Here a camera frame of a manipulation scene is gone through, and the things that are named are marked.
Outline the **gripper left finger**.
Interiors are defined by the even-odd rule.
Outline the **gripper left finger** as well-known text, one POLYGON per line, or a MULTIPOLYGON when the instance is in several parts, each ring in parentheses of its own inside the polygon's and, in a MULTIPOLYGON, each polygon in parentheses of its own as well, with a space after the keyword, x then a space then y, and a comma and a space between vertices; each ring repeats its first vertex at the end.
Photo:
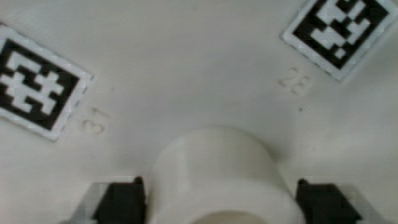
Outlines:
POLYGON ((143 224, 143 180, 95 183, 76 209, 76 224, 143 224))

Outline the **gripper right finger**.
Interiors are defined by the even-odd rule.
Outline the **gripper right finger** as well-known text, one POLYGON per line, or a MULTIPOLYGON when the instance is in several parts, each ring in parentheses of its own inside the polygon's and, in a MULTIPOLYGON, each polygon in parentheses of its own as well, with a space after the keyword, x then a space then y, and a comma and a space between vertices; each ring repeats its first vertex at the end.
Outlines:
POLYGON ((296 182, 296 204, 305 224, 358 224, 362 215, 331 183, 296 182))

